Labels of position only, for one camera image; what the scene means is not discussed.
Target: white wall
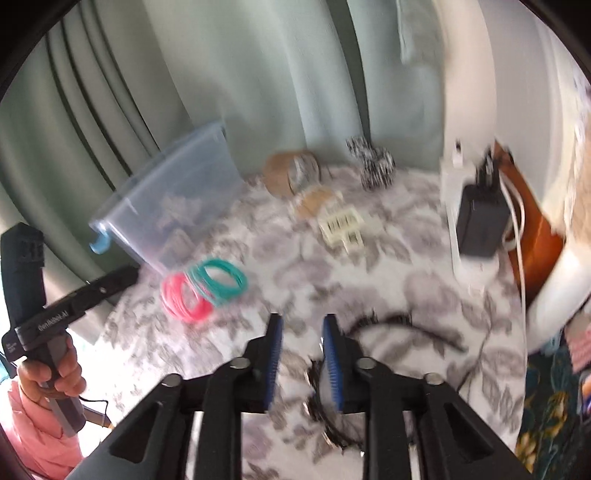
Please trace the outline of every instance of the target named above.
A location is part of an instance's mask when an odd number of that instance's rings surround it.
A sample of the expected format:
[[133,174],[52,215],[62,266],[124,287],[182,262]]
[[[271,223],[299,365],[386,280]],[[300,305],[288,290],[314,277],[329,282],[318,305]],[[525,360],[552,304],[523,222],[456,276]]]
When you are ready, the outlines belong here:
[[498,138],[544,204],[573,149],[570,54],[519,0],[434,3],[446,44],[444,155],[460,138],[477,160]]
[[496,79],[478,0],[434,0],[445,43],[444,155],[461,139],[466,158],[482,158],[495,135]]
[[479,0],[496,81],[496,136],[542,202],[563,147],[557,65],[550,30],[518,0]]

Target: white cable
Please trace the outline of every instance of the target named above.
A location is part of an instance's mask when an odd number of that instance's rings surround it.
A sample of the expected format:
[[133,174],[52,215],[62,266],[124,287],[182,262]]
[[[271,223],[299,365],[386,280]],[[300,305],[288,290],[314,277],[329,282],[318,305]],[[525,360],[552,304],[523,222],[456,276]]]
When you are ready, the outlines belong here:
[[[501,192],[503,192],[503,196],[509,206],[509,210],[511,211],[511,219],[513,221],[513,229],[515,231],[515,238],[518,238],[517,232],[519,231],[519,225],[517,223],[517,214],[515,213],[515,207],[513,207],[513,201],[511,200],[511,195],[509,194],[509,190],[507,190],[507,186],[505,184],[505,176],[500,176],[500,184],[501,184]],[[517,264],[519,269],[519,283],[521,285],[521,311],[523,313],[523,321],[525,325],[526,320],[526,308],[525,308],[525,272],[523,267],[523,256],[521,252],[521,241],[515,242],[517,248]]]
[[[523,198],[521,198],[519,190],[517,190],[517,187],[515,187],[515,185],[513,185],[513,182],[510,181],[509,178],[507,177],[507,175],[505,175],[503,172],[499,172],[499,173],[500,173],[499,176],[501,177],[502,181],[505,183],[506,188],[511,191],[513,197],[515,197],[515,200],[517,200],[517,203],[519,203],[519,212],[521,213],[521,225],[519,226],[519,230],[518,230],[519,235],[515,235],[513,240],[506,241],[505,235],[509,231],[509,226],[507,227],[507,230],[505,230],[505,233],[503,234],[503,247],[505,247],[505,250],[510,252],[517,247],[518,239],[521,242],[521,239],[523,238],[523,232],[525,231],[525,205],[523,203]],[[509,205],[509,208],[511,208],[511,206],[513,206],[513,201],[510,198],[509,198],[509,200],[507,200],[507,205]]]

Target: tape roll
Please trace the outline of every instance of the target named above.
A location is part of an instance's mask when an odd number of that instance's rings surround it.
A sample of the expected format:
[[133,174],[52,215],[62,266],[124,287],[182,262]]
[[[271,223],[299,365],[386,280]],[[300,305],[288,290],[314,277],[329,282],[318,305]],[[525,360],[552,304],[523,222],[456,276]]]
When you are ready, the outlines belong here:
[[332,189],[322,185],[312,186],[298,194],[293,200],[295,216],[299,220],[314,218],[322,206],[334,198],[337,198],[337,194]]
[[307,150],[280,152],[270,156],[262,173],[269,193],[279,198],[292,198],[320,182],[318,162]]

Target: power strip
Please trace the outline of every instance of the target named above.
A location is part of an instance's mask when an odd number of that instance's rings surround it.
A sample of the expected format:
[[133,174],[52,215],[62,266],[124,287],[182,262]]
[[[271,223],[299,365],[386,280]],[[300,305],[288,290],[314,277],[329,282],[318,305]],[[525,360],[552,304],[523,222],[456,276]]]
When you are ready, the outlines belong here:
[[441,203],[447,213],[449,238],[452,244],[453,274],[460,285],[470,292],[483,293],[485,288],[496,278],[499,271],[499,256],[490,259],[460,255],[457,244],[456,224],[462,201],[462,191],[467,184],[474,183],[476,166],[464,163],[454,166],[451,161],[441,162]]

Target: teal hair ties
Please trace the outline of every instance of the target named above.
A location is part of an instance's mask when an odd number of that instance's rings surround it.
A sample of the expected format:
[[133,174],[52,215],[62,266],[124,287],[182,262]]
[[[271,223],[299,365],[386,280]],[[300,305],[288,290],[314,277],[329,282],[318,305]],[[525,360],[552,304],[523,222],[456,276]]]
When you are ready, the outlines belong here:
[[[236,286],[224,285],[214,280],[207,273],[207,269],[223,271],[236,283]],[[195,265],[187,270],[186,275],[195,290],[216,307],[228,303],[248,289],[246,275],[238,267],[221,258],[212,258]]]

